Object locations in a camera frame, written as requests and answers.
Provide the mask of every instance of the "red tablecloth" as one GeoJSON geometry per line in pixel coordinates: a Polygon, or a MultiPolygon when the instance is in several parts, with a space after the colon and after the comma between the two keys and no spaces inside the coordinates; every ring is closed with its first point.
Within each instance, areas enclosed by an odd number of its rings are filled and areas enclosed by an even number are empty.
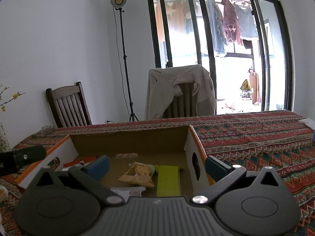
{"type": "MultiPolygon", "coordinates": [[[[226,164],[241,164],[253,171],[266,165],[273,166],[301,207],[301,221],[295,235],[311,236],[315,235],[315,146],[311,141],[313,130],[301,124],[300,119],[301,116],[290,111],[271,111],[61,128],[45,137],[30,136],[16,148],[42,144],[49,149],[68,134],[148,130],[191,124],[206,153],[226,164]]],[[[12,210],[21,196],[14,185],[17,176],[0,178],[0,184],[10,192],[8,200],[0,204],[3,225],[9,235],[20,235],[12,218],[12,210]]]]}

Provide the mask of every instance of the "ribbed gray panel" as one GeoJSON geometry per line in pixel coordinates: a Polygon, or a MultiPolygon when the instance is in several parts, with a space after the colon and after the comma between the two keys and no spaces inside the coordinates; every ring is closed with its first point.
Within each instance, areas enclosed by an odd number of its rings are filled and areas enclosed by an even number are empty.
{"type": "Polygon", "coordinates": [[[82,236],[231,236],[211,211],[194,207],[184,197],[130,198],[121,207],[108,208],[82,236]]]}

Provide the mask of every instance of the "yellow flower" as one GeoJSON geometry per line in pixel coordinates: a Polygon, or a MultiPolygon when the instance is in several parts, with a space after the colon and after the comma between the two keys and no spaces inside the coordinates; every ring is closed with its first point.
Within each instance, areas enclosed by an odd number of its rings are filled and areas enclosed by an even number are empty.
{"type": "Polygon", "coordinates": [[[13,99],[17,99],[19,95],[20,95],[19,93],[15,93],[12,95],[12,97],[13,97],[13,99]]]}

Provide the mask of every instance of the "lamp head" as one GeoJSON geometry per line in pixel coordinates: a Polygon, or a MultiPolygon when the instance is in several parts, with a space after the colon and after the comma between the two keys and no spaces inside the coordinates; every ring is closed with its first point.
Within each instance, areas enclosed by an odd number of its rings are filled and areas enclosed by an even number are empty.
{"type": "Polygon", "coordinates": [[[111,5],[119,9],[126,4],[127,0],[111,0],[111,5]]]}

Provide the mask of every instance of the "wooden chair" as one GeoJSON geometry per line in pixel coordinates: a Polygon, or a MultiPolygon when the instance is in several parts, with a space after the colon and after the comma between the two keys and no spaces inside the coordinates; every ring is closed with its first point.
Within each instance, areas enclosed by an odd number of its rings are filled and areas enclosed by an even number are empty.
{"type": "Polygon", "coordinates": [[[183,95],[174,97],[171,104],[165,110],[163,118],[179,118],[179,117],[193,117],[197,116],[196,112],[196,99],[193,96],[194,83],[180,83],[180,89],[183,95]]]}
{"type": "Polygon", "coordinates": [[[92,125],[82,84],[46,90],[48,103],[58,128],[92,125]]]}

